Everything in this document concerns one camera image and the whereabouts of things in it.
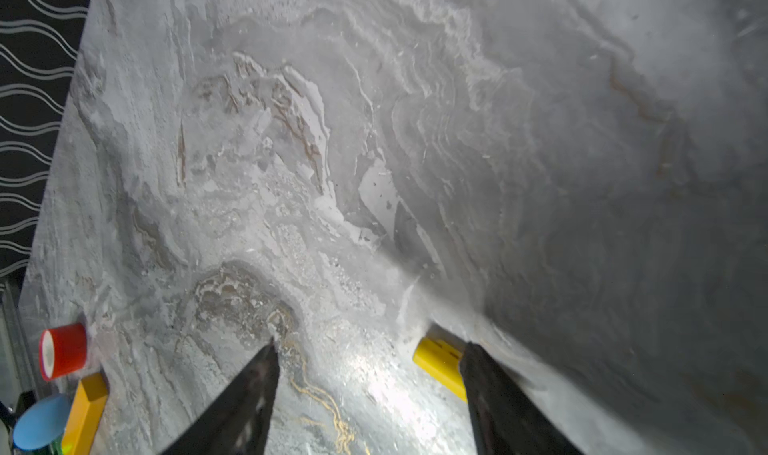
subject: yellow plastic piece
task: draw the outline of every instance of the yellow plastic piece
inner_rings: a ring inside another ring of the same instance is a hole
[[[80,380],[62,438],[64,455],[88,455],[91,451],[108,395],[107,383],[101,373]]]
[[[454,392],[456,397],[467,401],[464,380],[458,371],[458,361],[461,359],[462,353],[448,342],[426,337],[418,342],[416,351],[413,352],[413,361],[417,365]]]

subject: yellow-orange bar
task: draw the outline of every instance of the yellow-orange bar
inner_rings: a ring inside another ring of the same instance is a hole
[[[80,380],[62,438],[64,455],[88,455],[91,451],[108,395],[101,373]]]
[[[413,352],[413,361],[445,385],[457,397],[467,401],[462,374],[458,371],[458,361],[462,354],[443,340],[422,338]]]

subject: red cylinder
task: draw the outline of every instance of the red cylinder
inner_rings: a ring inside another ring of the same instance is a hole
[[[51,328],[40,336],[40,373],[45,381],[80,370],[87,355],[88,340],[82,324]]]

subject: yellow object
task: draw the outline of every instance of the yellow object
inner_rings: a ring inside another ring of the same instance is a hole
[[[88,455],[91,451],[108,394],[101,373],[80,380],[62,438],[64,455]]]
[[[462,353],[443,340],[422,338],[413,352],[413,361],[445,385],[457,397],[467,401],[462,374],[458,371],[458,361]]]

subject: wavy line pattern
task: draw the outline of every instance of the wavy line pattern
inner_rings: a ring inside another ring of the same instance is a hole
[[[34,203],[29,198],[26,198],[18,193],[0,193],[0,202],[3,201],[20,204],[21,206],[29,208],[32,211],[40,211],[39,203]]]
[[[80,6],[83,1],[87,5],[90,0],[55,2],[70,6],[53,6],[44,0],[3,0],[11,9],[3,11],[7,19],[0,20],[0,167],[16,167],[16,171],[4,170],[5,177],[0,177],[0,213],[10,214],[14,221],[0,226],[0,277],[22,278],[32,254],[32,235],[42,210],[55,135],[62,127],[65,87],[78,59],[71,28],[82,30],[88,13],[86,6]],[[55,113],[54,121],[34,124],[35,119],[51,119],[49,108]],[[29,113],[37,118],[28,118]]]
[[[51,110],[58,114],[64,114],[64,106],[56,102],[44,90],[25,83],[12,83],[10,85],[0,86],[0,98],[13,95],[29,95],[41,99]]]
[[[50,166],[53,161],[52,157],[47,156],[45,153],[37,150],[29,143],[24,142],[0,142],[0,153],[3,152],[22,152],[27,153],[35,157],[37,160]]]
[[[0,20],[0,33],[12,35],[14,33],[29,32],[40,33],[41,35],[49,37],[60,47],[62,47],[64,53],[69,58],[72,58],[73,60],[78,59],[77,50],[72,48],[72,45],[69,44],[67,39],[64,38],[61,33],[57,32],[56,29],[52,26],[37,20],[17,20],[14,22],[4,22],[3,20]]]

